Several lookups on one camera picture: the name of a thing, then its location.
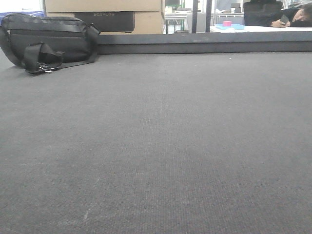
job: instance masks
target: cardboard box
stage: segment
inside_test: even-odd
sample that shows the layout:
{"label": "cardboard box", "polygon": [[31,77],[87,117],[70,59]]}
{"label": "cardboard box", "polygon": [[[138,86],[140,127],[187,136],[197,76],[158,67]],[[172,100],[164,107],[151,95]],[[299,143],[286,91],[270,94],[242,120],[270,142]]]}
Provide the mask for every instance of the cardboard box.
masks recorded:
{"label": "cardboard box", "polygon": [[45,0],[46,12],[162,11],[164,0]]}
{"label": "cardboard box", "polygon": [[[47,16],[74,17],[75,13],[47,13]],[[101,32],[102,35],[112,34],[163,34],[164,18],[161,11],[134,12],[134,29],[131,32]]]}

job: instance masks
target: black hair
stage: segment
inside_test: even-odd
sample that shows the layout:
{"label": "black hair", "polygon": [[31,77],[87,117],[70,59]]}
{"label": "black hair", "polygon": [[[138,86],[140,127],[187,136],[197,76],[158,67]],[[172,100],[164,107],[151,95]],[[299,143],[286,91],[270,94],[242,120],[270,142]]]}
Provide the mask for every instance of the black hair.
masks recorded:
{"label": "black hair", "polygon": [[304,15],[308,18],[308,21],[312,22],[312,2],[304,4],[303,9]]}

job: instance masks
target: black jacket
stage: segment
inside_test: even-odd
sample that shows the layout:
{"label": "black jacket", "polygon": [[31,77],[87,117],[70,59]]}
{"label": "black jacket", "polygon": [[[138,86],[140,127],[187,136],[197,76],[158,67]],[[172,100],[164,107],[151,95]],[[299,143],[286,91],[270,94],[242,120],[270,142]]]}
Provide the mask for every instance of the black jacket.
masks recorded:
{"label": "black jacket", "polygon": [[247,16],[248,25],[270,27],[273,21],[277,21],[281,19],[282,15],[285,15],[289,18],[289,21],[291,22],[291,27],[312,27],[312,24],[309,21],[292,22],[293,17],[298,12],[298,10],[299,8],[294,7],[286,10],[281,10],[277,13],[253,13]]}

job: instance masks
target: blue tray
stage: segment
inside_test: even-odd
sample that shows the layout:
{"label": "blue tray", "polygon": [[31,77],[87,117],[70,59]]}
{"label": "blue tray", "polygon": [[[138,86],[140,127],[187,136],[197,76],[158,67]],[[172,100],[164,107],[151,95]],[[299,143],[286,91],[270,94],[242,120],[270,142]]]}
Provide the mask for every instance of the blue tray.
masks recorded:
{"label": "blue tray", "polygon": [[13,11],[13,12],[0,12],[0,25],[2,18],[5,17],[7,14],[10,13],[23,13],[31,16],[45,16],[44,11]]}
{"label": "blue tray", "polygon": [[231,26],[223,26],[223,24],[217,23],[215,26],[216,26],[216,28],[222,29],[222,30],[226,30],[226,29],[229,29],[229,28],[238,29],[238,30],[239,29],[245,29],[244,25],[237,24],[237,23],[232,23]]}

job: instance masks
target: white table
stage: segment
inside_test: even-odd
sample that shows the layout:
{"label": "white table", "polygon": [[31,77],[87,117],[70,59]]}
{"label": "white table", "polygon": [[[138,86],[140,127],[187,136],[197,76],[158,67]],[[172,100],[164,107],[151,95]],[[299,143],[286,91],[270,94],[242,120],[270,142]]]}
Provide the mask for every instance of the white table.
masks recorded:
{"label": "white table", "polygon": [[295,32],[295,31],[312,31],[312,28],[273,28],[273,27],[262,27],[262,26],[245,26],[244,29],[234,29],[229,28],[222,30],[216,26],[210,27],[210,32],[212,33],[248,33],[248,32]]}

